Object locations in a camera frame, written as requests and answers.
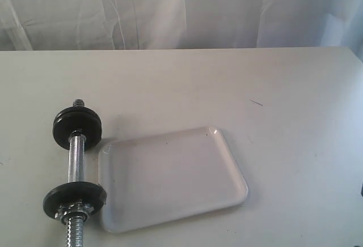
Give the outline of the chrome threaded dumbbell bar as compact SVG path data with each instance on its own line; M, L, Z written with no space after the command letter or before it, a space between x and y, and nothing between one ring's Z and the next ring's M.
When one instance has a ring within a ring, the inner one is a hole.
M73 107L84 107L82 99L73 101ZM85 137L77 135L70 140L69 163L68 163L68 182L77 182L84 179L84 150ZM66 223L67 236L66 246L83 246L83 225L81 219L73 218Z

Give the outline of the black weight plate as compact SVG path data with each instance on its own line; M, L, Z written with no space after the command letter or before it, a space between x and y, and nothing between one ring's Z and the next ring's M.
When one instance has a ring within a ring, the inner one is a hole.
M99 115L90 108L68 107L60 111L54 121L53 127L60 127L61 124L70 123L71 127L91 125L91 127L102 127Z

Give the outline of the white rectangular tray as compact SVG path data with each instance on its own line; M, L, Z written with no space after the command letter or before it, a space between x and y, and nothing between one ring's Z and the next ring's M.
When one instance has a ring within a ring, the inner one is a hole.
M248 186L213 126L105 144L98 181L102 227L123 233L241 205Z

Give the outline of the chrome spinlock collar nut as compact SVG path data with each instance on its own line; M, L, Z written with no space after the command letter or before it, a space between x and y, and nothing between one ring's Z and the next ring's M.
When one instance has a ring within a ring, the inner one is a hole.
M55 218L63 223L67 223L73 218L78 218L85 222L93 211L94 207L90 203L76 201L60 205L55 213Z

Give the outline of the white backdrop curtain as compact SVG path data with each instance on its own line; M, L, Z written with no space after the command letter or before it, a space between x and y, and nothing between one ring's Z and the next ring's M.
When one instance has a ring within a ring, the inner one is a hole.
M362 0L1 0L2 50L362 49Z

